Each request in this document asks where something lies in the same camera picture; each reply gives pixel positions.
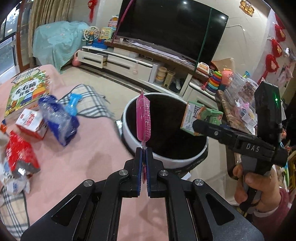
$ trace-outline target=human hand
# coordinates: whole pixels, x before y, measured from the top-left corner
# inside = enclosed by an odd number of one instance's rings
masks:
[[[242,184],[244,178],[245,183],[248,184],[249,187],[262,191],[261,199],[256,206],[259,212],[266,213],[279,206],[281,194],[279,192],[277,174],[273,168],[271,169],[270,176],[267,177],[255,173],[248,173],[243,177],[243,168],[242,165],[239,164],[233,169],[233,175],[239,178],[234,194],[234,199],[237,203],[241,204],[248,198]]]

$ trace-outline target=black tv screen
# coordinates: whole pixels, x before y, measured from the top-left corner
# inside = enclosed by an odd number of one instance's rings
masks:
[[[119,21],[130,0],[123,0]],[[228,16],[194,0],[134,0],[118,36],[139,39],[198,59],[209,21],[208,33],[199,62],[209,64],[225,29]]]

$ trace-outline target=pink sleeve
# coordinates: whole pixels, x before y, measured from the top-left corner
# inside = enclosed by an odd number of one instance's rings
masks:
[[[272,240],[277,228],[289,212],[288,202],[289,194],[283,188],[280,188],[281,202],[277,210],[268,217],[258,218],[253,215],[253,224],[261,231],[265,241]]]

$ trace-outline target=pink snack package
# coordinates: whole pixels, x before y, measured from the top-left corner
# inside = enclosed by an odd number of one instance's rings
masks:
[[[151,137],[150,101],[144,96],[143,90],[136,102],[137,138],[142,142],[142,149],[146,148],[146,142]],[[143,163],[142,181],[146,181],[146,166]]]

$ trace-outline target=pink toy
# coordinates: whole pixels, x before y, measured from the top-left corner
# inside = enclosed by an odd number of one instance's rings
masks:
[[[78,50],[75,52],[73,59],[72,59],[72,65],[73,66],[80,66],[81,62],[78,60]]]
[[[221,74],[222,74],[221,84],[229,85],[230,84],[229,78],[232,75],[232,70],[231,69],[223,69]]]

